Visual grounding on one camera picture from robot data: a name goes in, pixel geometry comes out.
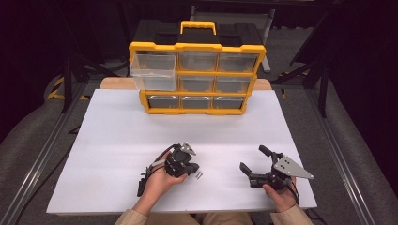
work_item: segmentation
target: black cable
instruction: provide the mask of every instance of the black cable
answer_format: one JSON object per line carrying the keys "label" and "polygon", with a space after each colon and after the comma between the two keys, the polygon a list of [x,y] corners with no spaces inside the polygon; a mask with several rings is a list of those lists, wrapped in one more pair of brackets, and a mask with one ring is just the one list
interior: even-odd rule
{"label": "black cable", "polygon": [[68,151],[65,153],[65,155],[61,158],[61,160],[59,160],[59,162],[56,164],[56,166],[50,171],[50,173],[46,176],[46,178],[44,178],[43,182],[41,182],[41,184],[38,186],[38,188],[35,190],[35,192],[33,192],[33,194],[31,194],[31,196],[29,197],[28,201],[26,202],[26,204],[23,206],[23,209],[21,210],[20,214],[18,215],[15,224],[18,225],[18,223],[21,220],[21,217],[23,216],[24,211],[26,210],[27,206],[29,205],[29,203],[32,202],[32,200],[36,197],[36,195],[38,194],[38,192],[41,190],[41,188],[44,186],[44,184],[46,184],[46,182],[48,181],[48,179],[50,179],[50,177],[53,175],[53,173],[56,171],[56,169],[58,169],[58,167],[61,165],[61,163],[65,160],[65,158],[67,158],[67,156],[70,153],[70,150],[72,149],[73,144],[70,146],[70,148],[68,149]]}
{"label": "black cable", "polygon": [[[310,212],[313,212],[313,213],[316,215],[316,217],[312,217],[312,216],[310,215]],[[315,212],[315,210],[313,210],[313,209],[306,209],[306,210],[305,210],[305,214],[307,214],[307,216],[308,216],[309,219],[319,220],[319,221],[321,221],[324,225],[328,225],[328,223],[327,223],[323,218],[321,218],[321,217],[319,216],[319,214],[317,214],[317,213]]]}
{"label": "black cable", "polygon": [[159,161],[168,151],[170,151],[170,149],[176,148],[176,147],[179,147],[179,144],[172,144],[170,147],[168,147],[166,150],[164,150],[164,151],[155,159],[154,162]]}
{"label": "black cable", "polygon": [[79,125],[78,127],[71,129],[71,130],[68,132],[68,134],[78,134],[78,133],[79,133],[79,129],[80,129],[81,126],[82,126],[82,125]]}
{"label": "black cable", "polygon": [[292,192],[293,196],[295,197],[296,204],[299,205],[299,192],[296,189],[295,183],[292,182],[292,184],[295,187],[296,192],[290,186],[288,186],[287,188],[290,190],[290,192]]}
{"label": "black cable", "polygon": [[[166,167],[166,166],[169,167],[169,166],[171,166],[171,165],[176,165],[176,164],[178,164],[178,163],[180,163],[180,162],[181,162],[181,161],[176,161],[176,162],[170,163],[170,164],[168,164],[168,165],[160,166],[159,168],[156,168],[155,171],[157,171],[158,169],[164,168],[164,167]],[[151,173],[148,175],[147,179],[149,179],[149,177],[150,177],[153,173],[155,173],[155,171],[151,172]]]}

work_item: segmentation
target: plastic drawer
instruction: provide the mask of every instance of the plastic drawer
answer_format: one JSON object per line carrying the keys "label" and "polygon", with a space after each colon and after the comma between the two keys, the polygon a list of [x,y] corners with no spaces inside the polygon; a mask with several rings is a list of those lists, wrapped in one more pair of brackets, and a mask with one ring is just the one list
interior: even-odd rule
{"label": "plastic drawer", "polygon": [[245,93],[250,77],[217,77],[216,92]]}
{"label": "plastic drawer", "polygon": [[216,69],[217,54],[214,52],[180,52],[179,69],[196,71],[214,71]]}
{"label": "plastic drawer", "polygon": [[177,96],[147,96],[149,108],[178,108]]}
{"label": "plastic drawer", "polygon": [[208,109],[212,97],[181,97],[182,108],[184,109]]}
{"label": "plastic drawer", "polygon": [[214,109],[240,109],[244,97],[214,97]]}
{"label": "plastic drawer", "polygon": [[211,92],[214,76],[179,76],[181,91]]}
{"label": "plastic drawer", "polygon": [[135,54],[130,75],[141,90],[176,90],[176,54]]}
{"label": "plastic drawer", "polygon": [[252,72],[258,54],[220,53],[219,71]]}

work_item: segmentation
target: beige sleeve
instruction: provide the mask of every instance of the beige sleeve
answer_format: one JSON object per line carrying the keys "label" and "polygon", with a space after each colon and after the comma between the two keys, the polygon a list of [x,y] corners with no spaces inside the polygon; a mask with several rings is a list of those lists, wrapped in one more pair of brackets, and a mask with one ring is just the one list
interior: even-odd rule
{"label": "beige sleeve", "polygon": [[124,212],[115,225],[145,225],[147,220],[148,217],[131,209]]}
{"label": "beige sleeve", "polygon": [[275,225],[307,225],[313,224],[302,209],[295,205],[282,213],[271,213],[271,219]]}

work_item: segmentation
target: hand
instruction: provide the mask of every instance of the hand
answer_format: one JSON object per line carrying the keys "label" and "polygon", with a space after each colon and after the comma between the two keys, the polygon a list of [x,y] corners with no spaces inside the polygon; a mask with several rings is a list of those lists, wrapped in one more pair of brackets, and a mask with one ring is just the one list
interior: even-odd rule
{"label": "hand", "polygon": [[[296,184],[296,177],[292,176],[292,182]],[[296,189],[293,185],[291,185],[291,188],[296,192]],[[287,188],[276,191],[270,185],[263,185],[263,189],[275,202],[276,212],[278,213],[282,213],[296,204],[295,196]]]}
{"label": "hand", "polygon": [[[167,159],[171,152],[164,154],[161,159]],[[138,202],[132,207],[138,213],[149,215],[150,210],[158,199],[164,195],[173,185],[180,184],[188,177],[187,174],[175,178],[169,175],[163,168],[164,163],[152,169],[153,173],[146,181],[145,190]]]}
{"label": "hand", "polygon": [[[167,156],[171,152],[164,154],[161,159],[167,159]],[[175,178],[169,175],[166,170],[164,170],[164,163],[156,166],[152,169],[153,173],[146,182],[144,195],[150,194],[158,199],[165,194],[173,185],[180,184],[188,177],[185,173],[182,176]]]}

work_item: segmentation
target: white table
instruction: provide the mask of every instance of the white table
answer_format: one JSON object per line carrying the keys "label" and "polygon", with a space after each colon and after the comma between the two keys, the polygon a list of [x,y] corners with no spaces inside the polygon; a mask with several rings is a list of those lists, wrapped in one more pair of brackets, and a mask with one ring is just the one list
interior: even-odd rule
{"label": "white table", "polygon": [[[253,91],[243,115],[156,115],[144,112],[136,90],[96,90],[60,175],[47,213],[122,213],[138,197],[138,181],[173,143],[188,142],[203,176],[192,174],[163,196],[153,212],[262,211],[274,204],[262,188],[250,188],[240,171],[270,171],[263,144],[301,164],[274,91]],[[301,207],[316,207],[309,181],[299,179]]]}

